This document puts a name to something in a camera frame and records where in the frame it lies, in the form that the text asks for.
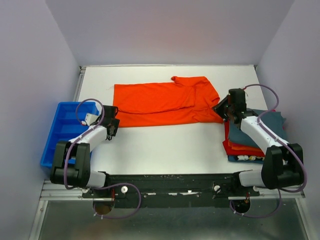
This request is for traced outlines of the orange t shirt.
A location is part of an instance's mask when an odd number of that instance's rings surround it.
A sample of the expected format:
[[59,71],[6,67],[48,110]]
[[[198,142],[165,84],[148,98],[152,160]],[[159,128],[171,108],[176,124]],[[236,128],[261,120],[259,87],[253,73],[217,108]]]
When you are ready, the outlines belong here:
[[113,105],[121,128],[223,122],[212,108],[220,96],[205,76],[171,82],[115,84]]

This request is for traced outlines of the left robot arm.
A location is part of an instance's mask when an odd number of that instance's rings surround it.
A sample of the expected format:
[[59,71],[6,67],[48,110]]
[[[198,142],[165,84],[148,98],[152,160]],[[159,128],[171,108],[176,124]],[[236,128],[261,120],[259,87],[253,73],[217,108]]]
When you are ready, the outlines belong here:
[[50,171],[51,183],[64,185],[66,189],[93,188],[101,198],[110,194],[107,174],[91,170],[91,153],[116,135],[120,124],[117,113],[118,107],[104,105],[101,115],[94,117],[85,132],[70,140],[58,141]]

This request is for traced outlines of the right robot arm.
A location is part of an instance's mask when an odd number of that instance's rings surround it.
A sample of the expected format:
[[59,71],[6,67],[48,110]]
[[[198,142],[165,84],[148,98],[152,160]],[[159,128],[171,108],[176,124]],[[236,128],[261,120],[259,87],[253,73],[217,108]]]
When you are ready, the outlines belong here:
[[238,179],[230,183],[234,195],[241,196],[253,186],[287,193],[298,193],[306,187],[308,176],[303,148],[297,143],[289,143],[267,127],[262,121],[264,113],[247,109],[244,88],[229,89],[228,95],[212,110],[248,135],[264,153],[261,170],[241,171]]

